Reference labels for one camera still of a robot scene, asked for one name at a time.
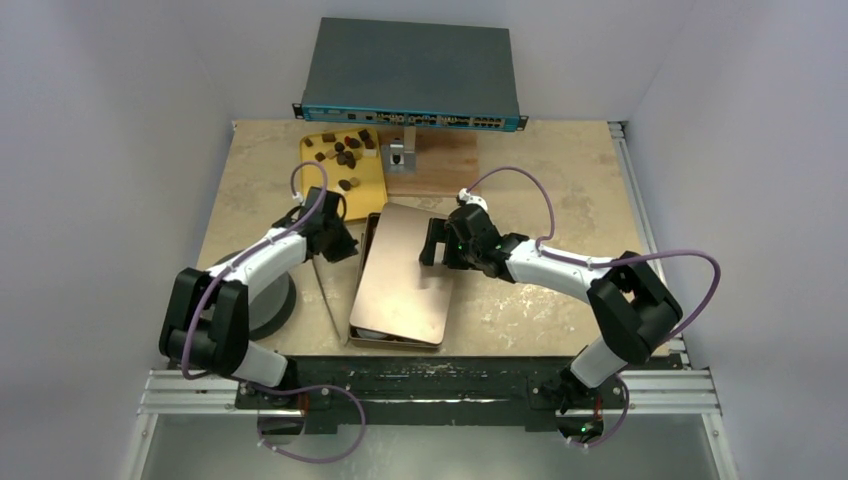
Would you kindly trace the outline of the metal tongs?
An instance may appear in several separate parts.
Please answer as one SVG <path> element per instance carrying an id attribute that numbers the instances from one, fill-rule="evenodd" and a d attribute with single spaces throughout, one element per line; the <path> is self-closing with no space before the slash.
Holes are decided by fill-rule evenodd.
<path id="1" fill-rule="evenodd" d="M 320 292 L 320 295 L 321 295 L 321 298 L 322 298 L 323 305 L 325 307 L 325 310 L 327 312 L 327 315 L 328 315 L 330 323 L 331 323 L 332 331 L 335 334 L 337 341 L 341 345 L 344 345 L 346 343 L 346 340 L 345 340 L 345 337 L 342 335 L 342 329 L 340 328 L 339 323 L 336 320 L 335 312 L 334 312 L 333 306 L 330 302 L 330 297 L 327 294 L 327 290 L 326 290 L 324 281 L 323 281 L 322 276 L 321 276 L 321 269 L 319 268 L 319 261 L 317 259 L 314 259 L 311 262 L 311 264 L 312 264 L 312 270 L 314 272 L 315 279 L 316 279 L 316 282 L 317 282 L 317 285 L 318 285 L 318 289 L 319 289 L 319 292 Z"/>

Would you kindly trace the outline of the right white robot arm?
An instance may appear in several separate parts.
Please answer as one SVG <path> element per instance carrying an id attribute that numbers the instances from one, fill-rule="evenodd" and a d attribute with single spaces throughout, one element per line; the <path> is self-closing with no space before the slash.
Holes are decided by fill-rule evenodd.
<path id="1" fill-rule="evenodd" d="M 430 219 L 419 262 L 544 287 L 589 305 L 600 336 L 562 373 L 563 397 L 576 407 L 596 399 L 601 384 L 624 367 L 645 363 L 683 317 L 677 300 L 636 253 L 593 261 L 544 250 L 526 235 L 501 234 L 477 204 Z"/>

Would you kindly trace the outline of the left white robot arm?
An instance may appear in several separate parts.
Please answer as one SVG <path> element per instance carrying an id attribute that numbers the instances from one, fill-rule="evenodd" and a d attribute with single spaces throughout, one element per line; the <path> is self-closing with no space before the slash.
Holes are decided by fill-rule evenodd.
<path id="1" fill-rule="evenodd" d="M 207 270 L 187 267 L 174 280 L 158 340 L 159 352 L 186 368 L 259 384 L 272 408 L 297 399 L 287 359 L 249 334 L 250 306 L 280 277 L 316 256 L 352 257 L 357 242 L 345 226 L 343 195 L 319 187 L 236 257 Z"/>

